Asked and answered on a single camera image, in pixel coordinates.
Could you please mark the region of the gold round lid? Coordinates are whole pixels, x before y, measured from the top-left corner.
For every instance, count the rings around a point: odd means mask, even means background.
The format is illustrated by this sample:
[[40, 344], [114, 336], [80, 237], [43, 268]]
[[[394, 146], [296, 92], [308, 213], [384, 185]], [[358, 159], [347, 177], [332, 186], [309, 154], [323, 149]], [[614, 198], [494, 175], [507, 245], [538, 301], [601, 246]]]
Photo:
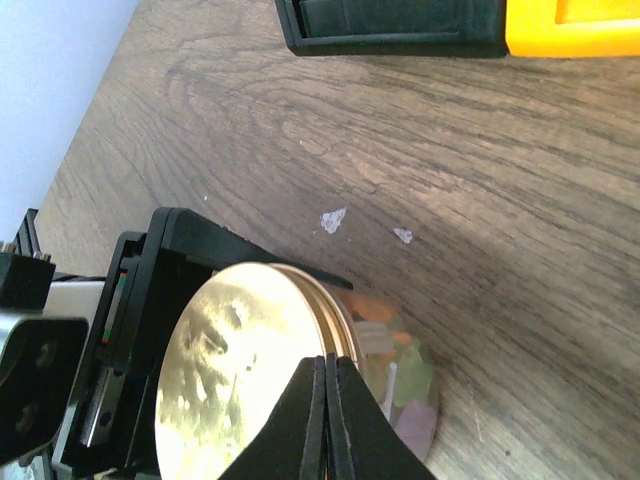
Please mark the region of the gold round lid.
[[164, 479], [216, 479], [254, 440], [301, 359], [361, 348], [332, 288], [299, 268], [240, 263], [207, 280], [169, 340], [155, 403]]

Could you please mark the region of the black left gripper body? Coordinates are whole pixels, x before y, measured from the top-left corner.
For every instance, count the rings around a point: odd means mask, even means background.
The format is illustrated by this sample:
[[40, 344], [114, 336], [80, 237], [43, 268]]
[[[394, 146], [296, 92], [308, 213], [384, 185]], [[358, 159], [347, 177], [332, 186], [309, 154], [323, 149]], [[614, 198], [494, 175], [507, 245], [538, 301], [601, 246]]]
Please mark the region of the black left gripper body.
[[180, 314], [212, 271], [165, 246], [161, 233], [121, 236], [81, 361], [79, 393], [54, 448], [59, 478], [156, 474], [162, 359]]

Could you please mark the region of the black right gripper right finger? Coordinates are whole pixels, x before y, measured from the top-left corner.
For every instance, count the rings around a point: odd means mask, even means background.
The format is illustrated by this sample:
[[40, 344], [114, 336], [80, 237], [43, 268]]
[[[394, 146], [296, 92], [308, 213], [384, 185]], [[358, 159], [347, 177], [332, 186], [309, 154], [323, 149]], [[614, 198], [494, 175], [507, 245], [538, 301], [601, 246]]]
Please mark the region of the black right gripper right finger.
[[350, 358], [326, 358], [325, 391], [329, 479], [434, 477], [394, 432]]

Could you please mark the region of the black candy bin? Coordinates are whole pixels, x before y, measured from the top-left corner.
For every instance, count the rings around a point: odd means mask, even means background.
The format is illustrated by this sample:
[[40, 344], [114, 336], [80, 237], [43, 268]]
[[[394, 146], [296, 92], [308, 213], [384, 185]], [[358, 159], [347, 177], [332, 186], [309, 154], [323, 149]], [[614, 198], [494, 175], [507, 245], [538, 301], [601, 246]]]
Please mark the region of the black candy bin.
[[506, 3], [498, 0], [276, 0], [296, 56], [502, 58]]

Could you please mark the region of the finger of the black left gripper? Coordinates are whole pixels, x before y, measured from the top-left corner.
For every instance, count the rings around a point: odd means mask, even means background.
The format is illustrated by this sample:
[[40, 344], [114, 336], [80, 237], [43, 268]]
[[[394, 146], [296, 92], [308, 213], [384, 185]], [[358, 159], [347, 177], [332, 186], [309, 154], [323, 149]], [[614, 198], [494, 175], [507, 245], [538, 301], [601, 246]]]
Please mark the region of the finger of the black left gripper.
[[187, 208], [156, 209], [147, 231], [147, 246], [152, 256], [156, 252], [169, 253], [209, 273], [245, 262], [284, 264], [329, 285], [353, 289], [353, 284], [339, 275], [273, 254]]

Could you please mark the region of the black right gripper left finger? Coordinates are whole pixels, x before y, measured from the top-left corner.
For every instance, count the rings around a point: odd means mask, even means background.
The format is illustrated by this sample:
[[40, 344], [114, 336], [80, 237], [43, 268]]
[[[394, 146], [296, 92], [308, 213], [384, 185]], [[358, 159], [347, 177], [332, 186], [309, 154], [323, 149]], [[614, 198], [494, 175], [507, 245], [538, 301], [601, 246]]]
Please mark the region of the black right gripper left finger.
[[324, 479], [325, 411], [325, 359], [321, 356], [304, 358], [265, 425], [221, 477]]

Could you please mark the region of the clear round container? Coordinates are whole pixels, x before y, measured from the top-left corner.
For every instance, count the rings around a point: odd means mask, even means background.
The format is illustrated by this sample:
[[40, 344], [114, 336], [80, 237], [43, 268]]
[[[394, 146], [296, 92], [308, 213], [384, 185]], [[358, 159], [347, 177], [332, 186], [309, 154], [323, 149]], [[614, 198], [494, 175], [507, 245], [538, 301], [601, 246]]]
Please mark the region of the clear round container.
[[438, 421], [435, 366], [426, 344], [408, 332], [393, 303], [328, 289], [345, 317], [356, 360], [372, 396], [400, 440], [425, 462]]

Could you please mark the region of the orange candy bin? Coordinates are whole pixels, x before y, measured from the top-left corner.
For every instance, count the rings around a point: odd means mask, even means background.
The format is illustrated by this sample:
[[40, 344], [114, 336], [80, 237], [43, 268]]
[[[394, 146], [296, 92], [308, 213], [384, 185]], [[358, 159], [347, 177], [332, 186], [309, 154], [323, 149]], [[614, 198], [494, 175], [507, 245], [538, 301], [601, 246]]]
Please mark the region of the orange candy bin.
[[639, 0], [508, 0], [505, 37], [518, 57], [639, 54]]

